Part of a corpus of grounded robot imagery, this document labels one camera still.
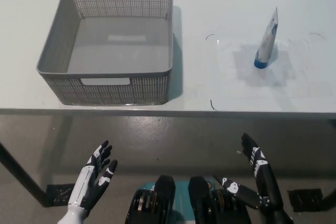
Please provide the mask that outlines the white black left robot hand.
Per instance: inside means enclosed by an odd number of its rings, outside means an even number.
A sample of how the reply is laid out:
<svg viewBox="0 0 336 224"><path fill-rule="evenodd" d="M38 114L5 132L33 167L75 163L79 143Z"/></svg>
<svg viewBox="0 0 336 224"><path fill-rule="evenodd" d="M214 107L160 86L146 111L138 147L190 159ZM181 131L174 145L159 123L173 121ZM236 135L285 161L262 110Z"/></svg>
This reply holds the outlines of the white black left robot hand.
<svg viewBox="0 0 336 224"><path fill-rule="evenodd" d="M109 186L116 171L118 161L110 160L112 145L104 141L92 153L77 178L69 205L85 209L87 212L97 204Z"/></svg>

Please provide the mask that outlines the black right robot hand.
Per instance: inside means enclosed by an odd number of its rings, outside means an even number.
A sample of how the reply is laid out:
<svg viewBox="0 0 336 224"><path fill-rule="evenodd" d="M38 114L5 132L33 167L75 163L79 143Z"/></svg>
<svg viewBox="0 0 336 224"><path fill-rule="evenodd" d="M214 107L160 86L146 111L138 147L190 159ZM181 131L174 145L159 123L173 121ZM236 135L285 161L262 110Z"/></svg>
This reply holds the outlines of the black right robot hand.
<svg viewBox="0 0 336 224"><path fill-rule="evenodd" d="M252 167L257 191L222 175L214 175L225 191L248 207L264 214L283 211L283 200L271 165L260 146L247 134L241 136L244 155Z"/></svg>

